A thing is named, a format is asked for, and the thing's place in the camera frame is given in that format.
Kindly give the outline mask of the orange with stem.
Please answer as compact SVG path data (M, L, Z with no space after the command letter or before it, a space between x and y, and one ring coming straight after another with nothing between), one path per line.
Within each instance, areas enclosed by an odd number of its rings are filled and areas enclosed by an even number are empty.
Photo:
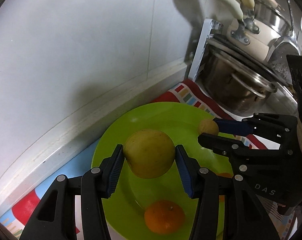
M225 202L225 194L229 192L230 183L232 179L232 174L223 172L218 173L218 193L219 193L219 202Z

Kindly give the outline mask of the small yellow fruit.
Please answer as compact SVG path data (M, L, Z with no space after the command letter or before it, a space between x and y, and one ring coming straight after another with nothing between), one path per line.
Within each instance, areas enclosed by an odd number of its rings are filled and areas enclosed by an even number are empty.
M198 126L198 134L202 134L202 133L218 135L219 127L213 120L210 119L201 120Z

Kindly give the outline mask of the large orange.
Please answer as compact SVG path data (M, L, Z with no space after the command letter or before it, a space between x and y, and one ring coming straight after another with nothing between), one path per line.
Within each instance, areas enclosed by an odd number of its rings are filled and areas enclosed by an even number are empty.
M159 200L148 206L144 212L147 228L159 235L177 232L185 223L183 209L169 200Z

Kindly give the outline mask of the steel pot under rack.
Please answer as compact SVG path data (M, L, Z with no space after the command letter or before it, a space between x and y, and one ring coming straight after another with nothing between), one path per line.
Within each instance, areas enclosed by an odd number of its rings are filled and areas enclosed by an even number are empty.
M214 46L199 78L207 94L227 111L250 116L277 92L277 87L237 59Z

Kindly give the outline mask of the colourful patterned table mat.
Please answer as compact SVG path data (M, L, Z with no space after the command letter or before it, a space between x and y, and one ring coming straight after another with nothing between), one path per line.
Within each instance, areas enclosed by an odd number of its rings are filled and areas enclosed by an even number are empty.
M226 117L225 113L211 98L206 96L198 85L192 81L182 81L171 88L154 102L178 102L188 104L201 109L215 117ZM55 173L35 187L30 193L23 197L11 209L6 211L1 217L1 224L7 228L16 238L19 238L33 211L45 191L52 184L53 180L59 174L65 174L69 178L83 175L91 165L92 161L99 162L97 152L100 148L99 141L95 141L76 157L63 165ZM129 202L124 199L126 196L122 187L123 183L118 183L116 192L112 194L109 200L105 200L104 209L106 215L112 219L109 225L112 239L160 239L161 236L152 233L137 212L128 206ZM277 211L277 205L270 200L263 199L264 205L269 217L271 218L281 239L290 239L298 226L298 219L295 213L288 216L280 215Z

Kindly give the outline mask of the green plate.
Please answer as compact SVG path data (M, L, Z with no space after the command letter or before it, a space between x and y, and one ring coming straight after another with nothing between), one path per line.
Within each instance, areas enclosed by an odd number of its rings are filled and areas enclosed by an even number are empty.
M99 166L112 155L118 144L142 129L165 132L176 145L183 145L187 154L202 167L216 174L232 173L228 159L198 144L198 126L203 119L213 119L203 109L177 102L156 102L128 111L118 118L99 140L92 166ZM159 235L151 232L144 221L144 210L158 200L170 200L185 213L184 225L175 233ZM197 200L184 192L176 165L159 178L141 179L124 163L116 191L103 200L105 217L110 226L126 239L188 239L197 208Z

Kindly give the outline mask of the steel scoop ladle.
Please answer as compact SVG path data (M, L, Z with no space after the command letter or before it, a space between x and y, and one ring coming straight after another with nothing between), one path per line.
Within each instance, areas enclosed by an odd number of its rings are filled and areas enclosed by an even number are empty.
M280 36L273 42L267 55L267 62L276 72L279 73L287 84L291 85L292 77L287 62L287 55L300 55L301 50L296 38L291 0L286 1L291 20L290 33L288 35Z

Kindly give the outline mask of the steel pot with lid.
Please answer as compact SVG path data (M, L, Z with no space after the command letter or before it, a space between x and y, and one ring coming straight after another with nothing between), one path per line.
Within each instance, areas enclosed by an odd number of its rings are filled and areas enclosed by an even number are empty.
M255 0L255 18L276 31L280 36L288 35L291 23L281 13L276 0Z

